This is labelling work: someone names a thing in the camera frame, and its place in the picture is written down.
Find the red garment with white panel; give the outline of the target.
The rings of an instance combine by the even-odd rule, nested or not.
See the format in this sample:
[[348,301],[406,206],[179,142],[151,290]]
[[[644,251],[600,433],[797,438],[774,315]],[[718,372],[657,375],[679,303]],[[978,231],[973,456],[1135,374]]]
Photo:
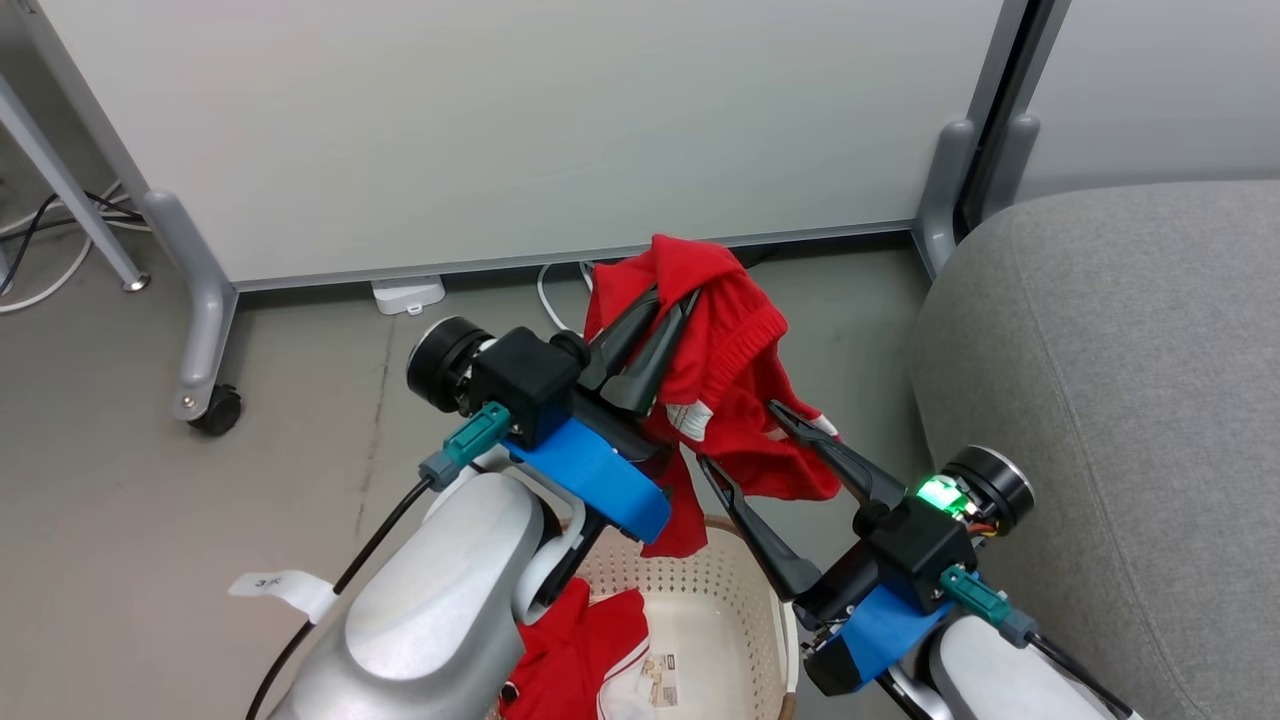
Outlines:
[[594,598],[576,577],[520,637],[525,653],[500,689],[500,720],[658,720],[639,591]]

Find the small white plastic box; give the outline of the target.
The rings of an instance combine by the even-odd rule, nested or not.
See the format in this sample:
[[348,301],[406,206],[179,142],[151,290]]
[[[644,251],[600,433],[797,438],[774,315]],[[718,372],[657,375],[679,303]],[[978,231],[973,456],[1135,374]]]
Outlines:
[[439,275],[372,281],[370,286],[378,310],[388,316],[417,316],[425,307],[445,297],[445,287]]

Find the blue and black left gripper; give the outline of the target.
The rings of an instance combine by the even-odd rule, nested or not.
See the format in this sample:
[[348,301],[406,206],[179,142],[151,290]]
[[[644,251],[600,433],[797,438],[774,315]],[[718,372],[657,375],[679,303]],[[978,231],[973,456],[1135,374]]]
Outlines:
[[[694,290],[663,311],[657,287],[641,292],[590,341],[580,388],[630,416],[648,415],[700,296]],[[575,416],[568,395],[539,398],[507,391],[506,409],[513,423],[506,448],[530,473],[632,538],[658,539],[671,518],[669,501],[608,439]]]

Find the black caster wheel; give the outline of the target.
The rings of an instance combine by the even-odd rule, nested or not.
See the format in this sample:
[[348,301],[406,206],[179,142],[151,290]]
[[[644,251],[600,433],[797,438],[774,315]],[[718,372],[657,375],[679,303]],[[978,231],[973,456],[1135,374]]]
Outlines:
[[223,437],[236,427],[243,411],[243,398],[230,384],[212,387],[206,411],[188,425],[206,437]]

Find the grey fabric sofa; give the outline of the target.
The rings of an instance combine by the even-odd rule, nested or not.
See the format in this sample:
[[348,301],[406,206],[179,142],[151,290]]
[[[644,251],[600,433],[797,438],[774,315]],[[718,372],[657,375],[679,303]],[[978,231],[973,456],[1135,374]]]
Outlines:
[[910,369],[936,460],[1033,484],[983,565],[1051,639],[1147,720],[1280,720],[1280,179],[996,214]]

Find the grey metal table leg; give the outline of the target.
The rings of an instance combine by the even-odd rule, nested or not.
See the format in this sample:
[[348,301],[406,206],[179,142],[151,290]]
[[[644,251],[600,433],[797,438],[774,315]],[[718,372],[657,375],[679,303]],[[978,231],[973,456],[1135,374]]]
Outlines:
[[133,263],[113,232],[114,225],[129,231],[150,231],[142,214],[125,205],[131,200],[129,195],[123,193],[116,197],[110,195],[122,187],[122,182],[114,181],[101,193],[83,190],[47,136],[40,129],[35,117],[20,101],[10,82],[1,74],[0,124],[35,164],[52,191],[26,219],[0,227],[0,243],[14,238],[20,241],[12,258],[8,258],[0,249],[0,297],[12,291],[17,273],[35,241],[35,236],[58,225],[56,222],[46,219],[50,211],[61,209],[70,213],[69,223],[77,224],[84,232],[84,242],[78,255],[61,275],[47,288],[28,299],[15,304],[0,304],[0,314],[18,313],[51,297],[72,279],[92,250],[97,250],[108,260],[120,277],[125,292],[133,293],[145,290],[150,284],[150,274],[142,272]]

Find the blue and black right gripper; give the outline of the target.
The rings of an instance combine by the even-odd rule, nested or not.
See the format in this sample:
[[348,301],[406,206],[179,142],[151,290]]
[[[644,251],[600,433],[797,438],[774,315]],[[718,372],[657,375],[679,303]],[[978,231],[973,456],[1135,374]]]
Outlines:
[[[768,409],[783,432],[810,448],[863,507],[895,509],[908,495],[901,482],[781,401],[769,401]],[[954,609],[945,600],[923,612],[901,600],[881,583],[876,561],[861,543],[820,577],[817,565],[795,553],[750,506],[740,484],[716,460],[698,456],[698,464],[774,594],[783,602],[795,600],[797,620],[806,629],[826,632],[803,661],[823,694],[859,692],[906,657]]]

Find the short grey partition foot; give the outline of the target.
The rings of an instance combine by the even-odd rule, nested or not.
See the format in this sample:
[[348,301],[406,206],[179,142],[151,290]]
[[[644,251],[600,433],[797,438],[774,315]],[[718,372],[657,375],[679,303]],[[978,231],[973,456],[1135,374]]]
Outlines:
[[995,154],[979,187],[978,219],[1015,204],[1027,164],[1041,132],[1041,120],[1030,113],[1012,117],[995,143]]
[[911,238],[928,277],[934,281],[957,247],[955,211],[975,151],[978,129],[970,119],[947,123],[940,132],[925,178]]

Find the narrow white partition panel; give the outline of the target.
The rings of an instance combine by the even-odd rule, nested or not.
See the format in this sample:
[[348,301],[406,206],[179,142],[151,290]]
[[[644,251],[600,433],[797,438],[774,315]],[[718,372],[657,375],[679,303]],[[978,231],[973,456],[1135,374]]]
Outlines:
[[1019,200],[1280,179],[1280,0],[1070,0]]

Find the long grey partition foot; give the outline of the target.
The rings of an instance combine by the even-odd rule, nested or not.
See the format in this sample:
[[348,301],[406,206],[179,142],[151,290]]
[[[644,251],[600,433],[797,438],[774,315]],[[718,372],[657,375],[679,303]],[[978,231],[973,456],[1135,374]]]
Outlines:
[[218,373],[239,293],[177,195],[148,190],[142,209],[188,288],[189,329],[173,402],[175,418],[188,424],[206,411],[212,387],[225,384]]

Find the plain red knit garment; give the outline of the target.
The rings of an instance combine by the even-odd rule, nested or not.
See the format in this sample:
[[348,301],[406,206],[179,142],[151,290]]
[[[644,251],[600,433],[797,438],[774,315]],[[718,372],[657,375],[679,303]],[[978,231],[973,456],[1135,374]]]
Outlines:
[[835,425],[794,392],[780,360],[788,325],[783,314],[718,243],[657,234],[650,247],[594,266],[585,316],[589,338],[600,334],[645,291],[662,311],[691,292],[698,301],[644,430],[675,452],[689,448],[721,465],[748,496],[827,501],[840,479],[810,448],[778,425],[778,401],[829,436]]

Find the cream perforated laundry basket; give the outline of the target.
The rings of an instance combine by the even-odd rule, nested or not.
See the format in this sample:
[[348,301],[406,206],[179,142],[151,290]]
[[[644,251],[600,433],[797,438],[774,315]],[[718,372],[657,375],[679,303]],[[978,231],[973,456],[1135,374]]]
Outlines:
[[593,600],[636,589],[649,655],[640,687],[646,720],[794,720],[797,623],[726,518],[708,516],[707,546],[685,559],[649,559],[605,530],[577,575]]

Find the wide white partition panel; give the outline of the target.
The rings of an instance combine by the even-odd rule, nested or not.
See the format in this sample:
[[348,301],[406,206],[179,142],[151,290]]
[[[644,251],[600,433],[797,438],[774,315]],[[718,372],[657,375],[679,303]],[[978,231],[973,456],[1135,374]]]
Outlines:
[[12,0],[243,288],[906,227],[1005,0]]

